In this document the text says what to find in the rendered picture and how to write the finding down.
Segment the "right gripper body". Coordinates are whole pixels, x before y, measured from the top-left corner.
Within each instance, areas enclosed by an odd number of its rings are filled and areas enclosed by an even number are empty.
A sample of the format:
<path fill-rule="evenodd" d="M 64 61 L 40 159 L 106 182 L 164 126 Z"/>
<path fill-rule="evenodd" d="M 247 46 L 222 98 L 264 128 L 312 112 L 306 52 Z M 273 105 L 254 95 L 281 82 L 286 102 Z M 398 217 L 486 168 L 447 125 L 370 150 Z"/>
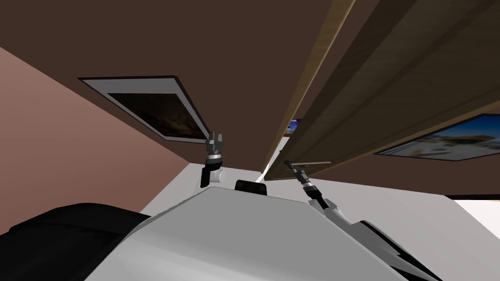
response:
<path fill-rule="evenodd" d="M 304 168 L 307 167 L 308 164 L 292 163 L 290 160 L 285 160 L 283 163 L 293 171 L 294 176 L 300 183 L 310 182 L 308 176 L 304 172 Z"/>

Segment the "dark framed picture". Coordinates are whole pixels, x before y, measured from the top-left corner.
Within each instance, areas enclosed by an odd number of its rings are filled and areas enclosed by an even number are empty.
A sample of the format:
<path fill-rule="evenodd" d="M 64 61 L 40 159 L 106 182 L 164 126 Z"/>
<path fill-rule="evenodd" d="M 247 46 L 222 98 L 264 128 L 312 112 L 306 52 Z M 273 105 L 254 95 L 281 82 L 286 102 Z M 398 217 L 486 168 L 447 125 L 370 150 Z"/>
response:
<path fill-rule="evenodd" d="M 166 141 L 205 143 L 208 126 L 177 76 L 79 79 Z"/>

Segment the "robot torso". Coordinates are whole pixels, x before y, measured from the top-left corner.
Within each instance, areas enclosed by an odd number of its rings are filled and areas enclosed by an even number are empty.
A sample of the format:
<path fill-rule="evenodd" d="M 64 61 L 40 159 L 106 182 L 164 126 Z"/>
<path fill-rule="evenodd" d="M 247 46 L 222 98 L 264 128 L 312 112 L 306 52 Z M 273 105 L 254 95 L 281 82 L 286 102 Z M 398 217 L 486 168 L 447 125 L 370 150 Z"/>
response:
<path fill-rule="evenodd" d="M 406 281 L 304 202 L 210 187 L 139 224 L 85 281 Z"/>

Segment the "brown wooden door leaf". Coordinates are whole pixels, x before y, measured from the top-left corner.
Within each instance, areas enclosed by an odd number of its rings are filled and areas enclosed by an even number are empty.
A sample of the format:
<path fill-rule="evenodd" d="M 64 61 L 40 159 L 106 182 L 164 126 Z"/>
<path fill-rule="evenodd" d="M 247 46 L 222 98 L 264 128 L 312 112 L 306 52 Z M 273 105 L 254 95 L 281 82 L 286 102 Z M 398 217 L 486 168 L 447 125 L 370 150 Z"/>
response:
<path fill-rule="evenodd" d="M 379 0 L 265 180 L 376 153 L 500 106 L 500 0 Z"/>

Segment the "blue framed picture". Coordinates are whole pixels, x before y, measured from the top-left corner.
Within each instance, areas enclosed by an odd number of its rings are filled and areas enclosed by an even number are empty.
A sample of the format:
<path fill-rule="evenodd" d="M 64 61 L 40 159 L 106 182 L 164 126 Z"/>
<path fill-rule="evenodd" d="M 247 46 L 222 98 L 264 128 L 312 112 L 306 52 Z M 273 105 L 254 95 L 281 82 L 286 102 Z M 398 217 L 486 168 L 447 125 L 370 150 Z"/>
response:
<path fill-rule="evenodd" d="M 497 155 L 500 154 L 500 114 L 480 114 L 376 154 L 439 161 Z"/>

